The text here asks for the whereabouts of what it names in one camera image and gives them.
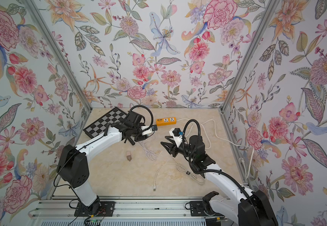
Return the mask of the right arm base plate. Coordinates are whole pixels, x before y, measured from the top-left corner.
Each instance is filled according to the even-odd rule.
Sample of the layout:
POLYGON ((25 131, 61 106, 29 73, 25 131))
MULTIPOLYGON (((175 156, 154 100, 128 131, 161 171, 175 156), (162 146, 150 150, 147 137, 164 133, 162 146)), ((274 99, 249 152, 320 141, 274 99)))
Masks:
POLYGON ((192 217, 225 217, 220 213, 215 213, 204 201, 190 201, 185 208, 190 211, 192 217))

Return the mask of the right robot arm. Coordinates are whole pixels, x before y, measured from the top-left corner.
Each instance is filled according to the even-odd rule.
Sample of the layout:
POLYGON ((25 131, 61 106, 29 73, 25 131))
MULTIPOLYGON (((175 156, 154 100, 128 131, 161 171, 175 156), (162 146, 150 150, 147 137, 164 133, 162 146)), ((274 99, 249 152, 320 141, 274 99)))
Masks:
POLYGON ((166 142, 161 145, 172 156, 184 156, 192 172, 215 184, 225 195, 211 192, 203 197, 203 208, 207 215, 220 214, 238 226, 277 226, 279 223, 268 197, 260 190, 253 191, 225 173, 206 153, 200 123, 189 120, 197 127, 197 134, 188 137, 184 129, 172 128, 166 142))

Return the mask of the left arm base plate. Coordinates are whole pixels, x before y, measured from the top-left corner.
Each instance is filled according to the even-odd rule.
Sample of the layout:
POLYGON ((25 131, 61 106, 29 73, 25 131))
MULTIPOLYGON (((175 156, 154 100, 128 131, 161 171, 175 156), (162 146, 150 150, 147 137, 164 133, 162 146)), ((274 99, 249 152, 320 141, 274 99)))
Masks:
POLYGON ((75 217, 112 217, 116 202, 100 201, 94 202, 91 206, 78 203, 74 212, 75 217))

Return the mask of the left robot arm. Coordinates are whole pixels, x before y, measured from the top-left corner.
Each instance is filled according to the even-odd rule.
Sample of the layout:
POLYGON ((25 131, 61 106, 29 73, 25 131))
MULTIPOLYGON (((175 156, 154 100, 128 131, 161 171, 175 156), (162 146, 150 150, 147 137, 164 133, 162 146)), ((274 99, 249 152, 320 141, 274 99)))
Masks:
POLYGON ((57 166, 57 175, 68 183, 82 207, 94 212, 100 199, 89 183, 89 163, 112 145, 124 141, 132 146, 146 140, 154 125, 154 116, 148 107, 132 107, 120 122, 107 123, 102 134, 77 146, 66 145, 57 166))

